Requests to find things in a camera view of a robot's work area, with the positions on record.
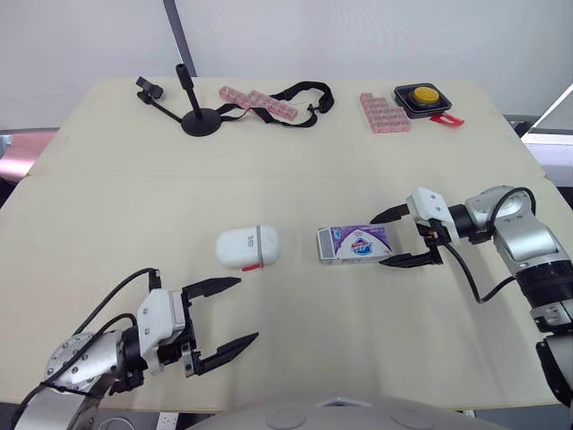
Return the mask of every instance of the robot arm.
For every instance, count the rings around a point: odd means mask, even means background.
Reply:
[[[215,355],[201,359],[189,307],[193,298],[212,296],[240,281],[206,279],[179,291],[167,291],[158,287],[158,282],[150,286],[137,320],[130,314],[122,314],[95,334],[74,334],[50,356],[46,380],[21,404],[14,414],[12,428],[89,430],[105,394],[131,391],[143,385],[145,370],[159,374],[164,366],[181,360],[185,377],[189,377],[230,362],[259,333],[233,340],[219,347]],[[106,331],[123,318],[132,320],[133,326],[125,331]]]
[[[441,264],[440,245],[461,264],[450,243],[461,238],[472,244],[492,239],[512,276],[483,299],[475,290],[475,298],[483,303],[513,279],[517,281],[538,329],[554,333],[539,342],[536,350],[555,397],[569,407],[573,398],[573,265],[559,240],[535,217],[535,205],[531,191],[521,187],[496,186],[451,207],[434,191],[418,188],[406,204],[384,211],[371,223],[395,221],[410,213],[430,248],[426,254],[401,254],[381,262],[394,267]],[[466,275],[475,289],[468,270]]]

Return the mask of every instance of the white wall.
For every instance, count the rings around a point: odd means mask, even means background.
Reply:
[[[571,0],[178,4],[199,75],[474,79],[524,115],[573,81]],[[175,75],[160,0],[2,0],[0,17],[0,130],[60,125],[99,78]]]

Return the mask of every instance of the box logo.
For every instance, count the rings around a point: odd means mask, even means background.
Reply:
[[[352,248],[352,252],[356,255],[372,254],[372,242],[366,242],[361,237],[358,237],[350,246]]]

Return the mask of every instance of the stand base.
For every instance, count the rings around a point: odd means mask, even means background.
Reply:
[[[183,131],[191,136],[202,137],[215,133],[221,126],[221,116],[213,109],[202,108],[203,118],[197,118],[191,111],[181,119]]]

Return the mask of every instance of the black strap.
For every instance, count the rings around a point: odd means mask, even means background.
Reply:
[[[217,112],[221,115],[221,121],[236,121],[237,119],[242,118],[249,110],[252,110],[257,116],[262,119],[265,124],[281,124],[285,127],[295,127],[295,128],[308,128],[312,127],[318,121],[318,117],[315,113],[316,110],[321,112],[322,114],[326,114],[334,105],[334,97],[332,96],[332,91],[330,87],[324,82],[312,82],[312,81],[302,81],[298,82],[290,88],[287,88],[284,91],[281,91],[277,94],[273,94],[272,97],[275,100],[290,100],[296,94],[301,91],[306,90],[319,90],[322,91],[324,94],[319,99],[319,106],[314,107],[312,104],[308,106],[306,110],[311,113],[311,117],[308,118],[301,124],[290,124],[285,123],[284,121],[279,121],[275,117],[273,117],[270,112],[265,109],[264,107],[251,107],[250,109],[246,109],[244,113],[240,116],[223,116],[227,112],[230,112],[233,109],[242,109],[242,107],[234,104],[234,103],[226,103],[225,105],[221,106],[220,108],[216,109]]]

